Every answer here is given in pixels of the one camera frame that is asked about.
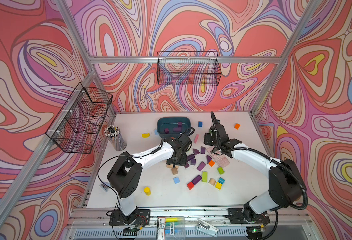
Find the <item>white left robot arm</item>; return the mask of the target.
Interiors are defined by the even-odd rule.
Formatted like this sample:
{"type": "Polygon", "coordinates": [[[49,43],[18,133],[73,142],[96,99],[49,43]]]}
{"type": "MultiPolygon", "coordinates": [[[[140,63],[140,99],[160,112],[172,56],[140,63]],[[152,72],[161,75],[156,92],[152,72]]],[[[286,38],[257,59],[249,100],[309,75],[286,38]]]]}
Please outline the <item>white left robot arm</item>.
{"type": "Polygon", "coordinates": [[[180,134],[177,138],[163,139],[158,146],[147,151],[132,155],[124,152],[118,156],[107,179],[117,192],[119,210],[124,217],[133,215],[137,209],[131,195],[139,185],[142,171],[163,161],[172,167],[185,166],[186,153],[191,145],[190,137],[180,134]]]}

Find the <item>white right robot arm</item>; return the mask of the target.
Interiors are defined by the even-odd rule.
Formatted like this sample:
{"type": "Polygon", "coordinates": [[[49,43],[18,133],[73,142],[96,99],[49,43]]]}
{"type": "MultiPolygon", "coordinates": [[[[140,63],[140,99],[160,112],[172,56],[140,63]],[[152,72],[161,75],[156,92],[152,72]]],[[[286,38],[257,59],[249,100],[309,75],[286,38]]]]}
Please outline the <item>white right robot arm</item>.
{"type": "Polygon", "coordinates": [[[307,208],[307,187],[294,161],[275,159],[240,140],[230,139],[220,123],[214,123],[203,140],[205,145],[213,146],[215,152],[246,163],[268,178],[268,190],[243,207],[247,221],[253,221],[266,211],[287,207],[301,211],[307,208]]]}

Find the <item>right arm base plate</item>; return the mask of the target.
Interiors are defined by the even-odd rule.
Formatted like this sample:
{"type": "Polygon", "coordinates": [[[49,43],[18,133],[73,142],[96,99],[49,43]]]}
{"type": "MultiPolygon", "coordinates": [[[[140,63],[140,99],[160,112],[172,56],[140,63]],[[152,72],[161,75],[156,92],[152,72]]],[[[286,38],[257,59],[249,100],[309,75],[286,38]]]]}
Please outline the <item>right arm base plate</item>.
{"type": "Polygon", "coordinates": [[[228,214],[224,217],[229,219],[231,224],[267,225],[270,223],[267,212],[256,214],[250,208],[229,208],[228,214]]]}

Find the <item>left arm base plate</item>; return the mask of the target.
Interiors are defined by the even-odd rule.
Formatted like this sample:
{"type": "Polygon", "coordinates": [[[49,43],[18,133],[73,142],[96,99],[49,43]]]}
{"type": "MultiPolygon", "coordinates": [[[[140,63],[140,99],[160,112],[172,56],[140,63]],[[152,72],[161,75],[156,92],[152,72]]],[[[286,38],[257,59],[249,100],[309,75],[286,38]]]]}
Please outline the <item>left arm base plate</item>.
{"type": "Polygon", "coordinates": [[[125,216],[120,209],[108,211],[107,217],[110,218],[110,226],[141,226],[144,227],[150,223],[150,209],[136,209],[130,215],[125,216]]]}

